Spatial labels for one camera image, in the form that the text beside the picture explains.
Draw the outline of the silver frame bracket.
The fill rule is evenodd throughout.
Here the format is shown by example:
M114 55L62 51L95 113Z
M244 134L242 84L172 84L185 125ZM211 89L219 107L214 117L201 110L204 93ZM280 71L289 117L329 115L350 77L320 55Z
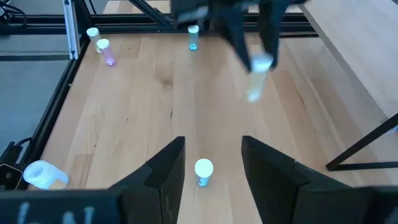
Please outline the silver frame bracket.
M80 54L80 41L75 4L73 0L62 0L62 2L70 59L77 60Z

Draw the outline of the black aluminium frame beam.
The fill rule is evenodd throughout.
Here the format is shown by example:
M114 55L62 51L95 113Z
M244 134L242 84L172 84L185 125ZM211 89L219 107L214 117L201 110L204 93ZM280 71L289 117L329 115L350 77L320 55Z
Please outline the black aluminium frame beam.
M24 172L41 159L90 44L82 35L77 60L65 51L8 55L0 60L0 164ZM17 190L25 190L22 181Z

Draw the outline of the yellow medicine bottle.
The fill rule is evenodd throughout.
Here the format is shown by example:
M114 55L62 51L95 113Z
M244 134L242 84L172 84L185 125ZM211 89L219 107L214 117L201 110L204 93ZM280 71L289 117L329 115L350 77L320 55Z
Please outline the yellow medicine bottle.
M96 51L100 54L101 51L97 46L97 41L101 39L99 30L96 27L90 27L89 29L86 30L86 34L88 35L93 45L95 46Z

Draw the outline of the black aluminium frame rail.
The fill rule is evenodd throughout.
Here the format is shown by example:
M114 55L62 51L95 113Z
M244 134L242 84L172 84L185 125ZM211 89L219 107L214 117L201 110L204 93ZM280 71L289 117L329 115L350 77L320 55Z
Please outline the black aluminium frame rail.
M76 16L77 31L84 34L97 27L102 34L184 33L185 25L176 25L171 14L163 14L144 0L131 4L141 14L90 14L85 0L59 0ZM0 35L61 35L67 33L67 13L28 15L0 0ZM316 37L318 34L302 13L288 13L281 24L283 37Z

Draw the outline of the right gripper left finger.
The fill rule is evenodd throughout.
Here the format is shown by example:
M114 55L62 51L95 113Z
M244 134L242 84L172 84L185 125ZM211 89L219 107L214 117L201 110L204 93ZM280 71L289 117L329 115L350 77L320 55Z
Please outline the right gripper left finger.
M113 184L121 224L177 224L185 180L185 138L179 136Z

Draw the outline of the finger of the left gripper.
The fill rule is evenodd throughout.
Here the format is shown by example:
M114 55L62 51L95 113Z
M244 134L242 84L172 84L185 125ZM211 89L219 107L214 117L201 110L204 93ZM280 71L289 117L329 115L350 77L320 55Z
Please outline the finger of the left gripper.
M244 15L239 9L224 9L217 13L217 32L232 46L247 72L252 71L251 57L244 36Z
M278 64L280 23L289 4L289 1L260 3L260 38L263 49L273 57L272 68Z

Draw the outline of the pink medicine bottle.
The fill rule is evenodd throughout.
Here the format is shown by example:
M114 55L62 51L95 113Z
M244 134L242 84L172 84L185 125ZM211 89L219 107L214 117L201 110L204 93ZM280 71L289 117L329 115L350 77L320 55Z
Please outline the pink medicine bottle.
M114 66L116 64L116 60L110 46L110 41L108 39L100 39L96 42L96 45L98 46L106 64L108 66Z

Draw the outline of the wooden shelf black metal frame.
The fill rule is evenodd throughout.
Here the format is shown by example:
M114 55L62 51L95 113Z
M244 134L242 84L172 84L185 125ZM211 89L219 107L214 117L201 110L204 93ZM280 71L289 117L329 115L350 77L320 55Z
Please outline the wooden shelf black metal frame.
M398 161L345 164L377 138L398 131L398 0L308 0L300 10L342 69L360 81L387 118L326 168L398 168Z

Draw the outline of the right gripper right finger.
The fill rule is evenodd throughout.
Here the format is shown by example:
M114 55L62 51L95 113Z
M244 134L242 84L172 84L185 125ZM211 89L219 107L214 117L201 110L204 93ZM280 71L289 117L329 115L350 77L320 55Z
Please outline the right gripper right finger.
M304 186L320 190L349 188L252 136L242 137L241 154L263 224L291 224L299 190Z

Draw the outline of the clear tube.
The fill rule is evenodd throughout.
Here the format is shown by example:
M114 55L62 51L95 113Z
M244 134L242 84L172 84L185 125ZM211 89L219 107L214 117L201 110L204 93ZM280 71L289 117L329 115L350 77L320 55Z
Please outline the clear tube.
M249 75L249 85L246 91L247 101L250 103L257 102L262 96L262 90L267 74L271 70L273 56L268 53L258 53L252 57L251 73Z

